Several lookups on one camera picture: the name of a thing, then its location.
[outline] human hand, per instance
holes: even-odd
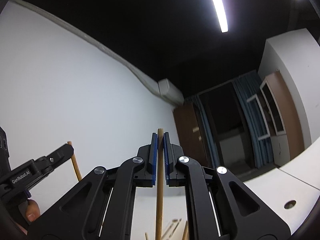
[[[28,207],[26,209],[26,218],[30,222],[33,222],[38,217],[40,217],[40,209],[39,209],[37,202],[32,199],[28,199]],[[28,231],[25,230],[22,226],[20,226],[19,224],[17,224],[17,225],[25,234],[28,233]]]

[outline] white window frame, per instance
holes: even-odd
[[[278,131],[277,126],[276,126],[276,123],[275,123],[275,119],[273,118],[273,114],[272,114],[271,108],[270,108],[269,103],[268,103],[268,101],[267,101],[267,98],[266,98],[266,96],[265,96],[265,94],[264,94],[264,92],[263,92],[263,90],[262,90],[262,88],[264,87],[265,84],[267,84],[267,86],[268,86],[268,88],[269,88],[269,90],[270,90],[270,93],[271,93],[271,95],[272,95],[272,97],[273,97],[273,100],[274,100],[274,102],[275,102],[275,104],[276,104],[276,107],[277,107],[277,109],[278,109],[278,112],[279,112],[279,115],[280,115],[280,119],[281,119],[281,123],[282,123],[282,127],[283,127],[283,131]],[[268,81],[267,81],[266,79],[265,79],[265,80],[262,82],[262,84],[260,85],[260,91],[261,91],[261,93],[262,93],[262,95],[263,95],[263,97],[264,97],[264,100],[265,100],[266,103],[267,103],[268,108],[269,108],[269,112],[270,112],[270,115],[271,115],[271,119],[272,119],[272,122],[273,122],[273,126],[275,127],[276,135],[278,136],[278,135],[287,134],[286,131],[285,131],[284,122],[283,122],[283,119],[282,119],[282,115],[281,115],[281,112],[280,112],[280,109],[279,109],[277,100],[276,100],[275,95],[273,94],[273,92],[272,92],[272,90],[271,90],[271,88],[270,88],[270,86],[269,86],[269,83],[268,83]]]
[[[261,103],[260,103],[260,100],[259,100],[257,94],[254,94],[253,96],[249,97],[247,99],[247,103],[253,101],[254,99],[257,100],[258,106],[260,108],[260,112],[261,112],[262,117],[263,117],[264,125],[265,125],[265,127],[267,129],[267,134],[258,137],[258,140],[261,141],[261,140],[264,140],[264,139],[270,137],[270,130],[269,130],[269,126],[268,126],[268,122],[267,122],[266,116],[264,115],[263,108],[261,106]]]

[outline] brown wooden door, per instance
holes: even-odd
[[[173,117],[184,155],[195,159],[204,167],[210,167],[210,156],[206,154],[204,147],[206,138],[201,134],[202,129],[197,121],[193,104],[177,107],[173,111]]]

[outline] blue curtain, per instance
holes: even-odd
[[[213,168],[216,168],[220,165],[220,161],[219,161],[219,156],[218,156],[218,150],[217,150],[217,146],[213,140],[213,136],[210,130],[210,126],[209,126],[209,121],[207,118],[207,114],[205,113],[204,107],[202,105],[202,102],[199,98],[198,95],[195,96],[191,96],[189,98],[186,98],[186,101],[192,102],[194,103],[199,111],[200,111],[200,115],[201,115],[201,119],[202,119],[202,124],[204,127],[204,132],[205,132],[205,136],[207,138],[207,142],[208,142],[208,147],[209,147],[209,151],[210,151],[210,156],[211,156],[211,160],[212,160],[212,166]]]
[[[259,91],[261,83],[261,79],[256,71],[249,72],[247,75],[236,78],[232,82],[248,123],[255,166],[258,169],[267,163],[273,162],[271,139],[258,140],[258,129],[264,125],[262,116],[257,112],[260,110],[255,109],[251,104],[247,103],[247,99]]]

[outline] blue gripper pad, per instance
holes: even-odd
[[[158,135],[155,136],[155,143],[153,144],[153,160],[152,160],[152,185],[156,185],[156,170],[157,170],[157,152],[158,152]]]
[[[167,142],[165,138],[165,134],[163,134],[163,152],[164,152],[164,172],[165,172],[165,181],[167,185],[169,185],[169,161],[168,161],[168,148]]]

